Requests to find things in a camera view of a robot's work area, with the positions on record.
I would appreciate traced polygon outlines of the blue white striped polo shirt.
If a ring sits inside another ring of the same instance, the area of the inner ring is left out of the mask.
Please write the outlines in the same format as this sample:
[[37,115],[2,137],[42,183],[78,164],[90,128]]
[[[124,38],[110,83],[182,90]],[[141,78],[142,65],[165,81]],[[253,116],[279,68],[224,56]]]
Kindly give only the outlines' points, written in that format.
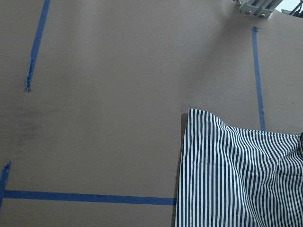
[[189,109],[178,227],[300,227],[303,137],[231,127]]

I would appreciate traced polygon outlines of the brown paper table cover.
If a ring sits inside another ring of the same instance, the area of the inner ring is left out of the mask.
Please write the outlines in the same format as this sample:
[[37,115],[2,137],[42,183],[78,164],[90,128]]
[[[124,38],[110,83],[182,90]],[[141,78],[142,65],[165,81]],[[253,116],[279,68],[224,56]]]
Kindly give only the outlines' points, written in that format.
[[189,108],[303,130],[303,21],[231,0],[53,0],[24,90],[41,0],[0,3],[0,164],[7,189],[174,198]]

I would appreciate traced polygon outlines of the aluminium frame post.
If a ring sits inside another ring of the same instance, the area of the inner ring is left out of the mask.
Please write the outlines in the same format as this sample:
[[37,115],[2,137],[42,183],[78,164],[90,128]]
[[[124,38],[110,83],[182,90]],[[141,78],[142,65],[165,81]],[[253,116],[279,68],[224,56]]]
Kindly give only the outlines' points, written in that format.
[[268,18],[282,0],[235,0],[241,14]]

